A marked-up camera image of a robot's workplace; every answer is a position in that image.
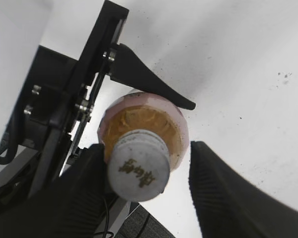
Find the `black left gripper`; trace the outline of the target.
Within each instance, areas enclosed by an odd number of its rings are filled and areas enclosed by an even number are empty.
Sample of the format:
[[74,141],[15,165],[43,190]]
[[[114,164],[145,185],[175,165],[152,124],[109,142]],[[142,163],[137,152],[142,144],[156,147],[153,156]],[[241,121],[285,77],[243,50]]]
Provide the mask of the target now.
[[79,59],[38,47],[0,138],[0,165],[5,166],[0,172],[0,213],[61,175],[107,73],[115,82],[195,109],[194,102],[163,82],[129,47],[117,45],[128,14],[127,8],[106,0]]

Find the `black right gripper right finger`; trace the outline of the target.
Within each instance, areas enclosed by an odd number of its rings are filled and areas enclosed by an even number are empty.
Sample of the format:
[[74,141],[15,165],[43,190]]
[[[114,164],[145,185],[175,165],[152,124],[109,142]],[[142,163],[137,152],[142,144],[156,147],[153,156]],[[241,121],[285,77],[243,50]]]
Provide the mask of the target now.
[[298,211],[249,183],[202,141],[191,142],[189,188],[204,238],[298,238]]

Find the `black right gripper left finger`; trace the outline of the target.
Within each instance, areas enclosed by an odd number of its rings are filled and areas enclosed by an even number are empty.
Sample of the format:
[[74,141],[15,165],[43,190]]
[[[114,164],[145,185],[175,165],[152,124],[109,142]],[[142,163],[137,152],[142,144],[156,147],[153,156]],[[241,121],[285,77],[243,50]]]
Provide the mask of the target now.
[[104,147],[93,144],[61,177],[0,215],[0,238],[91,238],[104,213]]

